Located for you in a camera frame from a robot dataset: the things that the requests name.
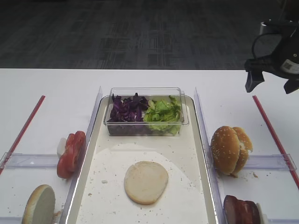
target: clear plastic container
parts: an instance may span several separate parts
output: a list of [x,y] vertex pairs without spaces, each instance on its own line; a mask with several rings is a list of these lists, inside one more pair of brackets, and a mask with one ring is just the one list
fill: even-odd
[[[142,108],[142,118],[140,121],[115,122],[111,119],[114,101],[113,97],[120,96],[121,100],[133,99],[134,96],[145,97],[146,100],[165,100],[170,102],[169,96],[175,98],[180,106],[179,119],[173,122],[144,122],[143,118],[146,108]],[[134,110],[135,120],[137,119],[137,109]],[[112,88],[104,116],[104,125],[107,126],[109,135],[112,136],[135,136],[135,135],[179,135],[181,126],[188,124],[186,113],[185,95],[176,87],[165,88]]]

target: lettuce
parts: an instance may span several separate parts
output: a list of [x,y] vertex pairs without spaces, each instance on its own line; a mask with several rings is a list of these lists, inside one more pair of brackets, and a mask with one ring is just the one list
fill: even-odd
[[[170,102],[162,99],[159,101],[149,100],[143,120],[145,122],[178,122],[181,115],[181,105],[177,100],[169,96]],[[156,132],[177,134],[180,125],[149,125]]]

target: table surface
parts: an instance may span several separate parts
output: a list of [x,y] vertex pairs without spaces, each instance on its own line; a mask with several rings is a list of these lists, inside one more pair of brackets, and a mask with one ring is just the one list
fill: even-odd
[[[246,93],[246,78],[243,70],[0,69],[0,156],[10,149],[42,95],[46,98],[16,153],[55,154],[62,137],[86,131],[100,86],[103,96],[113,87],[180,87],[192,98],[197,88],[209,139],[221,125],[241,126],[252,139],[255,154],[278,154],[252,99],[257,95],[286,152],[298,166],[299,91],[286,95],[286,80],[265,73],[265,82]],[[278,181],[277,185],[294,183]],[[294,192],[298,195],[292,187],[285,194]]]

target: red straw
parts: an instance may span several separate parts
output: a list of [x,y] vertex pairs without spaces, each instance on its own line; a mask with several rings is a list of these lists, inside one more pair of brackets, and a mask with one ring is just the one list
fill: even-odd
[[35,116],[36,112],[38,111],[39,107],[41,106],[43,100],[45,99],[45,96],[41,96],[41,98],[39,99],[39,101],[37,102],[35,108],[33,109],[33,111],[31,112],[30,116],[28,117],[26,123],[24,124],[23,128],[21,129],[18,137],[15,139],[13,145],[10,147],[3,163],[2,163],[2,167],[0,168],[0,174],[2,173],[5,164],[7,163],[7,161],[9,160],[9,158],[11,157],[12,153],[14,152],[15,148],[17,147],[17,145],[19,144],[23,134],[25,133],[26,129],[28,128],[30,122],[32,121],[33,117]]
[[[256,103],[256,105],[257,105],[257,107],[258,107],[258,109],[259,109],[259,111],[260,111],[260,113],[261,113],[261,115],[262,115],[262,117],[263,117],[263,119],[264,119],[264,121],[265,121],[271,135],[272,135],[272,138],[274,139],[274,141],[275,141],[275,143],[276,143],[276,145],[277,145],[277,147],[280,151],[280,153],[285,155],[286,163],[290,166],[292,163],[290,162],[289,157],[286,155],[285,149],[282,146],[277,134],[275,133],[274,128],[271,125],[271,122],[269,121],[269,119],[266,115],[266,112],[263,110],[263,107],[262,107],[260,101],[258,100],[257,96],[252,96],[252,98],[253,98],[254,102]],[[296,183],[296,185],[299,189],[299,178],[298,178],[298,175],[297,175],[296,171],[295,170],[290,170],[290,173],[291,173],[291,175],[292,175],[292,177],[293,177],[293,179],[294,179],[294,181],[295,181],[295,183]]]

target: top bun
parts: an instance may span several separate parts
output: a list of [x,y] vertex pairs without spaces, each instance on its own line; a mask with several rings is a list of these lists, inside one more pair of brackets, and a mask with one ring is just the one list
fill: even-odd
[[211,141],[214,166],[225,175],[237,176],[252,151],[252,143],[240,127],[222,126],[218,128]]

